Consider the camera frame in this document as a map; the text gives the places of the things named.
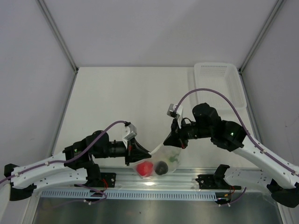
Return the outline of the white daikon radish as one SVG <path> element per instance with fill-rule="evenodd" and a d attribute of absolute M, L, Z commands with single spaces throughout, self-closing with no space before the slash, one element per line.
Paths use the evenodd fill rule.
<path fill-rule="evenodd" d="M 179 164 L 180 163 L 180 150 L 178 151 L 169 151 L 167 154 L 166 154 L 166 161 L 168 163 L 176 163 L 176 164 Z"/>

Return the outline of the clear zip top bag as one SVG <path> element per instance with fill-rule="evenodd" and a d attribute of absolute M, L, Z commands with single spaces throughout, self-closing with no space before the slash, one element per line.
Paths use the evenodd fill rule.
<path fill-rule="evenodd" d="M 173 163 L 168 163 L 168 162 L 166 161 L 166 157 L 165 157 L 165 156 L 166 156 L 166 154 L 167 154 L 169 151 L 178 151 L 178 150 L 182 151 L 181 148 L 171 147 L 171 146 L 164 146 L 163 143 L 161 143 L 161 144 L 158 145 L 152 152 L 150 152 L 150 154 L 151 154 L 151 158 L 149 158 L 149 159 L 144 159 L 144 160 L 141 160 L 141 161 L 135 163 L 134 166 L 133 166 L 133 170 L 137 173 L 137 171 L 136 171 L 136 166 L 137 166 L 138 164 L 140 164 L 140 163 L 142 163 L 142 162 L 144 162 L 144 161 L 150 161 L 150 162 L 152 162 L 153 165 L 154 165 L 152 175 L 151 175 L 150 177 L 141 177 L 138 173 L 137 173 L 137 174 L 138 174 L 142 179 L 151 179 L 151 178 L 153 178 L 153 177 L 159 176 L 159 175 L 157 175 L 157 174 L 155 173 L 155 171 L 154 171 L 155 164 L 156 164 L 157 162 L 159 162 L 159 161 L 164 161 L 164 162 L 166 162 L 167 165 L 168 165 L 168 168 L 169 168 L 168 173 L 172 173 L 172 172 L 174 172 L 174 171 L 179 167 L 180 163 L 179 163 L 179 164 L 176 164 L 176 163 L 174 163 L 174 164 L 173 164 Z"/>

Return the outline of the black round food item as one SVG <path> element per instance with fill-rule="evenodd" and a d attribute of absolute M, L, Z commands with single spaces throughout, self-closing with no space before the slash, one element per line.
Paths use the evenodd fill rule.
<path fill-rule="evenodd" d="M 155 164 L 154 171 L 157 175 L 164 175 L 168 173 L 169 168 L 166 162 L 164 161 L 159 161 Z"/>

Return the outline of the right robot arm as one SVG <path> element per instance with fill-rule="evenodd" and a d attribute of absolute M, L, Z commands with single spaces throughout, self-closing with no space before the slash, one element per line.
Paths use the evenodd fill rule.
<path fill-rule="evenodd" d="M 222 120 L 215 108 L 207 103 L 192 110 L 194 121 L 185 123 L 183 107 L 171 104 L 167 111 L 173 117 L 171 132 L 165 146 L 185 149 L 190 140 L 209 138 L 218 148 L 239 155 L 259 170 L 241 170 L 221 164 L 212 175 L 198 175 L 200 189 L 252 188 L 270 192 L 277 203 L 295 208 L 299 204 L 299 168 L 282 159 L 248 131 L 233 121 Z"/>

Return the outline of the red tomato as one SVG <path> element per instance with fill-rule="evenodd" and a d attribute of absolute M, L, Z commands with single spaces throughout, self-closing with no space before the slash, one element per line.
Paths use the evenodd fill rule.
<path fill-rule="evenodd" d="M 144 161 L 136 166 L 136 171 L 141 177 L 150 177 L 153 172 L 153 163 Z"/>

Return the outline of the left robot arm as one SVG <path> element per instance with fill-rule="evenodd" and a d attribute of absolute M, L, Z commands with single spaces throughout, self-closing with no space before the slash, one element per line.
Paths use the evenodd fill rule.
<path fill-rule="evenodd" d="M 10 177 L 9 201 L 20 201 L 46 188 L 75 185 L 104 187 L 104 177 L 94 159 L 123 157 L 125 164 L 151 158 L 148 150 L 135 138 L 110 141 L 107 133 L 95 131 L 81 141 L 66 147 L 62 152 L 28 166 L 12 163 L 4 167 Z"/>

